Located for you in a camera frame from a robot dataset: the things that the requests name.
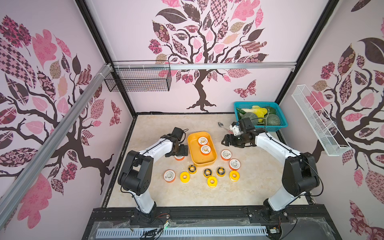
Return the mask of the aluminium rail left wall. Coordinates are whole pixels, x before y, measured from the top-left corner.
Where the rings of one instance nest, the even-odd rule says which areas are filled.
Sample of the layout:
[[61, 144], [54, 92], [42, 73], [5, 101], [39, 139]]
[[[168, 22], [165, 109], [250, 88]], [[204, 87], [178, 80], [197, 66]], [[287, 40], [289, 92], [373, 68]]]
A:
[[84, 93], [79, 96], [65, 117], [59, 122], [53, 133], [49, 135], [48, 139], [34, 155], [31, 162], [21, 171], [20, 175], [6, 191], [3, 198], [1, 198], [1, 229], [4, 228], [11, 214], [19, 205], [31, 185], [35, 182], [55, 150], [59, 147], [72, 125], [79, 118], [82, 110], [86, 107], [98, 87], [112, 70], [113, 67], [111, 64], [102, 66], [85, 89]]

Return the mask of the yellow tape roll centre front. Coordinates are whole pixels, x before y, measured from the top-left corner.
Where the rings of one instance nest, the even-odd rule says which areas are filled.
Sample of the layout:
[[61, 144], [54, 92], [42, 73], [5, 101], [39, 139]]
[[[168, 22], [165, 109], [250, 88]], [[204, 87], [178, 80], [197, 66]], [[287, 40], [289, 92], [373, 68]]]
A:
[[218, 180], [216, 177], [214, 176], [210, 176], [208, 179], [207, 179], [207, 184], [210, 188], [215, 188], [217, 185], [218, 185]]

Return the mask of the green melon left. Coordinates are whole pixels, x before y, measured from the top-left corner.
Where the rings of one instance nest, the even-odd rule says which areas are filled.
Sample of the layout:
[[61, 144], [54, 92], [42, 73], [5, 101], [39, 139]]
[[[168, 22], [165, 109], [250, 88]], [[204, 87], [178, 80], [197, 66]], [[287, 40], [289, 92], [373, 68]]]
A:
[[256, 114], [254, 114], [254, 113], [245, 113], [244, 115], [242, 115], [241, 119], [247, 119], [247, 118], [249, 118], [251, 120], [253, 125], [258, 125], [259, 117]]

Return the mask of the black yellow tape roll right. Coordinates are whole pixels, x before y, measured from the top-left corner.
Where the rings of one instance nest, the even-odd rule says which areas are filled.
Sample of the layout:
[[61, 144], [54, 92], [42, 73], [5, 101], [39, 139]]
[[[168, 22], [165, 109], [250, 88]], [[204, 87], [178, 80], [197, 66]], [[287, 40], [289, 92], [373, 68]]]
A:
[[223, 167], [218, 167], [216, 173], [218, 177], [224, 177], [226, 175], [226, 170]]

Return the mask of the yellow toy corn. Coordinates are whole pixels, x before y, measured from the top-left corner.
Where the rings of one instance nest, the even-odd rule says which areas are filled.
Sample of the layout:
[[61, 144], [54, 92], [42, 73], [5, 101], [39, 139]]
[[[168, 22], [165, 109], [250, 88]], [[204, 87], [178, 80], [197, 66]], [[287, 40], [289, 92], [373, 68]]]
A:
[[261, 108], [259, 106], [252, 106], [250, 109], [242, 109], [242, 111], [244, 111], [245, 113], [256, 114], [259, 117], [259, 123], [261, 123], [263, 121], [263, 118], [268, 113], [268, 110], [266, 108]]

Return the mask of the orange tape roll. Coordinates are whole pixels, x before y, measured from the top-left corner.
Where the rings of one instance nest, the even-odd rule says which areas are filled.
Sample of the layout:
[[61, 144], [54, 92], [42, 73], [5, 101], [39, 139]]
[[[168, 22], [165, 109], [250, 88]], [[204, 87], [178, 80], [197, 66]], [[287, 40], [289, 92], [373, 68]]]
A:
[[164, 172], [163, 178], [167, 183], [172, 183], [176, 179], [176, 173], [173, 170], [167, 170]]
[[198, 138], [198, 144], [200, 146], [205, 146], [205, 145], [208, 145], [209, 141], [206, 137], [200, 137]]
[[210, 153], [211, 153], [211, 147], [210, 146], [208, 146], [208, 145], [205, 145], [205, 146], [201, 146], [201, 153], [203, 154], [203, 155], [209, 155]]
[[241, 168], [241, 162], [237, 159], [231, 159], [229, 162], [229, 167], [233, 171], [238, 171]]

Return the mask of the black yellow tape roll centre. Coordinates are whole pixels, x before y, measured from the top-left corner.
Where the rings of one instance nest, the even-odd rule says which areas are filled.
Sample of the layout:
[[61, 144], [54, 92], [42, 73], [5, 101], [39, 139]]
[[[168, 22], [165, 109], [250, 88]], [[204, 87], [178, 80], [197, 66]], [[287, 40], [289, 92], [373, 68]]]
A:
[[206, 168], [203, 171], [203, 175], [204, 175], [205, 178], [208, 179], [209, 177], [211, 177], [213, 175], [213, 171], [211, 169], [209, 169], [209, 168]]

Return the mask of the green melon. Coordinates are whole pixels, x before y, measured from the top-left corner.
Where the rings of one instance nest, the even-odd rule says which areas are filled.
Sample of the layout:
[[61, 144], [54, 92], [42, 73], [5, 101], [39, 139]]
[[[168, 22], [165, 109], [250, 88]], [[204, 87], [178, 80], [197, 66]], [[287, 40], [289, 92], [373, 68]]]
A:
[[247, 118], [249, 118], [251, 120], [253, 125], [258, 125], [259, 117], [256, 114], [254, 114], [254, 113], [245, 113], [244, 115], [242, 115], [241, 119], [247, 119]]
[[280, 118], [275, 114], [269, 114], [266, 117], [266, 125], [267, 126], [280, 126], [281, 120]]

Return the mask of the green melon right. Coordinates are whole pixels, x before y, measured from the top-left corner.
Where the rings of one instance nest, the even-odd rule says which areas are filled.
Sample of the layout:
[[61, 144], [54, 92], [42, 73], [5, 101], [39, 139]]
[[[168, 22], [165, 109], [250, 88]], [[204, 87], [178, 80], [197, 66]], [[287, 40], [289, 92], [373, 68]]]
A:
[[266, 117], [266, 125], [267, 126], [280, 126], [281, 120], [280, 118], [275, 114], [269, 114]]

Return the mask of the orange tape roll mid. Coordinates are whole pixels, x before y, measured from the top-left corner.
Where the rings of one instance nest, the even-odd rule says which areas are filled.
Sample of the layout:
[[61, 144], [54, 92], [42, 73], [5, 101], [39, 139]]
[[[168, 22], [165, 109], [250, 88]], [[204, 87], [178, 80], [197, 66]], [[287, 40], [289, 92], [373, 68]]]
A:
[[182, 161], [185, 158], [185, 156], [175, 156], [175, 159], [177, 161]]
[[232, 152], [229, 150], [222, 150], [221, 151], [221, 159], [223, 161], [230, 161], [232, 159]]

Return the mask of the black yellow tape roll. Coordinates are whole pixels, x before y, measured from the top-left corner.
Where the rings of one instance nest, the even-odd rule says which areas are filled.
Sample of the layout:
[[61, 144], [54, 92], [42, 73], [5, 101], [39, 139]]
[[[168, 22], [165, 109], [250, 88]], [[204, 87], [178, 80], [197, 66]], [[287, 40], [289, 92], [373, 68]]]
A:
[[226, 170], [223, 167], [218, 167], [216, 173], [218, 177], [224, 177], [226, 175]]
[[213, 171], [211, 169], [209, 169], [209, 168], [206, 168], [203, 171], [203, 175], [204, 175], [205, 178], [208, 179], [209, 177], [211, 177], [213, 175]]
[[195, 174], [197, 172], [197, 167], [195, 165], [189, 165], [188, 172], [191, 175]]

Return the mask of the black yellow tape roll left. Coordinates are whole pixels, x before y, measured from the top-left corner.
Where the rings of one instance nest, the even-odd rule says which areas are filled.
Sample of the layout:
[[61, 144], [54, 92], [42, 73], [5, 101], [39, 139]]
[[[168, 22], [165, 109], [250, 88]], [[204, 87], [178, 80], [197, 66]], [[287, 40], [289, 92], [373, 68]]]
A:
[[189, 165], [188, 172], [191, 175], [195, 174], [197, 172], [197, 167], [195, 165]]

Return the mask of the yellow plastic storage box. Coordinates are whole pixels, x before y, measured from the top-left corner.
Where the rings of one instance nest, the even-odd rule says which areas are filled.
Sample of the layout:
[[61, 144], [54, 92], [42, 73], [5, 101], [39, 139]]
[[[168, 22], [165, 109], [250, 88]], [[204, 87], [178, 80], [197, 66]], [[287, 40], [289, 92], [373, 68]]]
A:
[[215, 163], [218, 154], [208, 132], [192, 133], [187, 140], [191, 159], [197, 167], [207, 167]]

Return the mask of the aluminium rail wall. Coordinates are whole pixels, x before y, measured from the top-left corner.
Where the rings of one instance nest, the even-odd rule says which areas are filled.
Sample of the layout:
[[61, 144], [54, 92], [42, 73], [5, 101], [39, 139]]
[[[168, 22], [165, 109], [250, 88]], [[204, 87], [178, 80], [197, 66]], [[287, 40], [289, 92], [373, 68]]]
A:
[[294, 69], [295, 62], [261, 62], [261, 63], [210, 63], [210, 64], [156, 64], [156, 61], [123, 61], [114, 62], [116, 69], [142, 69], [142, 70], [229, 70], [229, 69]]
[[85, 89], [84, 93], [79, 96], [65, 117], [59, 122], [53, 133], [49, 135], [48, 139], [34, 155], [31, 162], [21, 171], [20, 175], [6, 191], [3, 198], [1, 198], [1, 229], [4, 228], [11, 214], [19, 205], [31, 185], [35, 182], [55, 150], [59, 147], [72, 125], [79, 118], [82, 110], [86, 107], [98, 87], [112, 70], [113, 67], [111, 64], [102, 66]]

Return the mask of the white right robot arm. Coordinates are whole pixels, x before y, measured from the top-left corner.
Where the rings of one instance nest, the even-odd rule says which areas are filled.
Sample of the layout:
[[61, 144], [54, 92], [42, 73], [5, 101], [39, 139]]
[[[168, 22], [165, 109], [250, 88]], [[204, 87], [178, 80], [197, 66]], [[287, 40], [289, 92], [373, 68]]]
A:
[[272, 137], [267, 130], [256, 128], [250, 118], [233, 122], [229, 134], [222, 140], [222, 145], [242, 149], [259, 147], [282, 164], [282, 186], [264, 201], [263, 210], [266, 214], [272, 215], [283, 211], [298, 197], [323, 185], [312, 154], [290, 148]]

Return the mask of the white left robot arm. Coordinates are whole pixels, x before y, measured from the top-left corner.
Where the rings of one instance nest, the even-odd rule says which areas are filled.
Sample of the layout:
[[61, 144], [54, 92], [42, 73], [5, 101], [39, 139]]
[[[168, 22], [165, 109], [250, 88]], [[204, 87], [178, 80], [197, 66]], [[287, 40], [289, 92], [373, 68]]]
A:
[[172, 133], [161, 136], [152, 146], [127, 153], [117, 181], [121, 192], [133, 197], [142, 214], [150, 215], [156, 209], [156, 202], [149, 192], [154, 163], [162, 157], [188, 156], [188, 146], [183, 144], [187, 131], [175, 127]]

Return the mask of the black base frame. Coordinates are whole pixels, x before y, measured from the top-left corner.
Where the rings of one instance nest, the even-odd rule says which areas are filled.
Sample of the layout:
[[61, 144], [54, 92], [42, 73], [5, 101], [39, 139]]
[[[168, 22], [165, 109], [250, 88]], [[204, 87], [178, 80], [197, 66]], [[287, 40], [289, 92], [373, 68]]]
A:
[[[160, 237], [166, 227], [263, 226], [267, 236]], [[339, 240], [341, 238], [323, 205], [293, 205], [267, 218], [261, 206], [158, 207], [149, 216], [135, 208], [98, 208], [92, 211], [83, 234], [96, 240], [98, 229], [157, 228], [139, 239], [117, 240]]]

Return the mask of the aluminium rail back wall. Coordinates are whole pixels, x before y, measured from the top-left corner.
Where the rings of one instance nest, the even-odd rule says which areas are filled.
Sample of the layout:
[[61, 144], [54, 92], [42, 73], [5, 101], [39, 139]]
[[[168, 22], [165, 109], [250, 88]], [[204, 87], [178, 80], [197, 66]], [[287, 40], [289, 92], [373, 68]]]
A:
[[210, 64], [156, 64], [156, 61], [123, 61], [114, 62], [116, 69], [142, 69], [142, 70], [229, 70], [229, 69], [294, 69], [295, 62], [261, 62], [261, 63], [210, 63]]

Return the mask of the teal plastic basket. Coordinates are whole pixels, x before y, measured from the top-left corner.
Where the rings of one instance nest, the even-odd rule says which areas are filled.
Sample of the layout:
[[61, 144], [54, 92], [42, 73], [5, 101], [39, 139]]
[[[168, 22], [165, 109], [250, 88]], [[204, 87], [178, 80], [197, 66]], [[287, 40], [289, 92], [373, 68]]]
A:
[[239, 109], [251, 109], [252, 106], [259, 106], [259, 107], [270, 107], [275, 110], [275, 115], [278, 116], [280, 120], [280, 125], [266, 125], [265, 128], [268, 132], [276, 132], [282, 128], [286, 128], [288, 126], [288, 122], [286, 120], [286, 117], [280, 108], [280, 106], [277, 103], [274, 102], [234, 102], [234, 109], [235, 109], [235, 116], [237, 121], [239, 121], [241, 118], [241, 113], [237, 110]]

